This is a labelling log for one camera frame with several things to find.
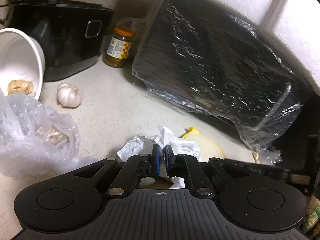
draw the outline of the crumpled tissue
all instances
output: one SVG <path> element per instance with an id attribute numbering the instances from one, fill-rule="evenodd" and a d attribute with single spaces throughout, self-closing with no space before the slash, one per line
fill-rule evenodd
<path id="1" fill-rule="evenodd" d="M 160 145 L 161 149 L 170 144 L 175 155 L 183 153 L 196 157 L 200 162 L 202 161 L 200 156 L 200 147 L 196 141 L 188 141 L 178 138 L 167 127 L 158 125 L 158 128 L 161 136 L 154 135 L 150 138 L 146 136 L 135 136 L 117 152 L 117 155 L 122 161 L 126 162 L 129 157 L 133 155 L 151 154 L 153 145 L 157 143 Z M 163 161 L 161 162 L 160 176 L 167 178 Z M 171 188 L 185 188 L 184 179 L 180 177 L 173 177 L 170 179 L 174 183 Z"/>

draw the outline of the white bowl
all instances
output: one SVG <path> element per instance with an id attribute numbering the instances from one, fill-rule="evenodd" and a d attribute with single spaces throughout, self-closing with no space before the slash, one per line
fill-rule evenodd
<path id="1" fill-rule="evenodd" d="M 8 95 L 12 80 L 33 83 L 31 95 L 39 99 L 44 73 L 44 54 L 39 43 L 24 32 L 4 28 L 0 30 L 0 89 Z"/>

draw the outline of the white countertop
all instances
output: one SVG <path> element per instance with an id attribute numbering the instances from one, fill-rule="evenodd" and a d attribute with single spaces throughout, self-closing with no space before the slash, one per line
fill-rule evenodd
<path id="1" fill-rule="evenodd" d="M 78 108 L 64 109 L 58 106 L 56 92 L 62 82 L 70 83 L 83 92 L 84 101 Z M 158 125 L 162 125 L 170 128 L 178 137 L 193 126 L 214 139 L 227 158 L 247 162 L 253 160 L 251 151 L 240 142 L 233 128 L 203 115 L 187 113 L 146 93 L 141 81 L 131 76 L 130 68 L 111 68 L 99 60 L 89 69 L 63 81 L 44 83 L 39 100 L 61 114 L 72 115 L 81 135 L 78 157 L 116 157 L 116 152 L 129 139 L 135 135 L 159 135 Z M 9 240 L 21 230 L 13 210 L 16 195 L 23 188 L 51 176 L 48 174 L 14 181 L 0 175 L 0 240 Z"/>

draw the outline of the crosshair marking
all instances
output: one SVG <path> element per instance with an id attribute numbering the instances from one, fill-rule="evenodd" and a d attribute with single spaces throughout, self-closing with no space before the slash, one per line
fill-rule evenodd
<path id="1" fill-rule="evenodd" d="M 163 191 L 159 191 L 159 192 L 157 192 L 156 194 L 159 195 L 160 197 L 162 197 L 162 196 L 164 196 L 164 194 L 166 194 L 166 193 L 164 193 Z"/>

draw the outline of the orange jar lid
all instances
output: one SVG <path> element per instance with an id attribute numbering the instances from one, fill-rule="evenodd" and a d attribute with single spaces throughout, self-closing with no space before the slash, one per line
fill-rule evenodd
<path id="1" fill-rule="evenodd" d="M 115 31 L 115 33 L 118 33 L 126 37 L 133 37 L 135 35 L 135 33 L 132 30 L 121 28 L 121 27 L 115 27 L 113 30 Z"/>

